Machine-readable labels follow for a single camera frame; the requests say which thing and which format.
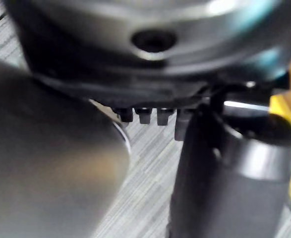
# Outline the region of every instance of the striped carpet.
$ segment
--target striped carpet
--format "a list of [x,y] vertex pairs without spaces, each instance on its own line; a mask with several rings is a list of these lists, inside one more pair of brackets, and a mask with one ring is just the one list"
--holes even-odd
[[[0,4],[0,15],[3,8]],[[22,52],[6,17],[0,22],[0,59],[19,65]],[[175,142],[175,115],[167,127],[140,125],[137,116],[127,131],[133,153],[129,176],[94,238],[163,238],[169,200],[182,143]],[[277,238],[291,238],[291,212],[285,209]]]

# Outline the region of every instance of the hole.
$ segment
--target hole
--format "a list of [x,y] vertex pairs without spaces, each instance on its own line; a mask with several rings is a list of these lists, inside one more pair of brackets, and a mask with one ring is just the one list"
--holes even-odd
[[131,41],[140,50],[148,53],[160,53],[175,45],[176,35],[169,31],[145,30],[135,33]]

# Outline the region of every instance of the shiny metal surface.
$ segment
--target shiny metal surface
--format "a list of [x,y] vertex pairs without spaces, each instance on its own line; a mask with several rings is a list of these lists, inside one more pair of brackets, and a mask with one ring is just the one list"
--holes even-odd
[[89,238],[128,168],[95,106],[0,63],[0,238]]
[[[283,0],[33,0],[73,37],[111,52],[145,60],[216,48],[252,29]],[[147,29],[169,30],[177,44],[149,53],[131,43]]]
[[251,179],[279,182],[290,180],[289,122],[270,114],[221,123],[223,125],[219,131],[220,139],[215,155],[225,167]]

